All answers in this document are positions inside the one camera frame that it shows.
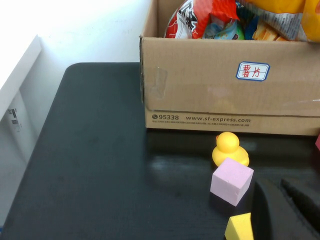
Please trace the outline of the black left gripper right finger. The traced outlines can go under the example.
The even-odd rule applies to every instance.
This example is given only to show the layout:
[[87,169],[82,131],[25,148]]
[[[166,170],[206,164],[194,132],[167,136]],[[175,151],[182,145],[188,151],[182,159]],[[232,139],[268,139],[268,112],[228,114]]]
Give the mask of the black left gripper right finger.
[[283,178],[281,186],[310,224],[320,223],[320,194],[297,179]]

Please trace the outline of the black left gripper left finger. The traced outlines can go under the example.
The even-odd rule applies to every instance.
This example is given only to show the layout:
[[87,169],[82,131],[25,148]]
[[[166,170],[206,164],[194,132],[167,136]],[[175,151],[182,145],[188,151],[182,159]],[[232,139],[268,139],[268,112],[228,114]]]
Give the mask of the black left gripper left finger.
[[251,225],[255,240],[318,240],[320,224],[310,224],[279,184],[259,179],[254,186]]

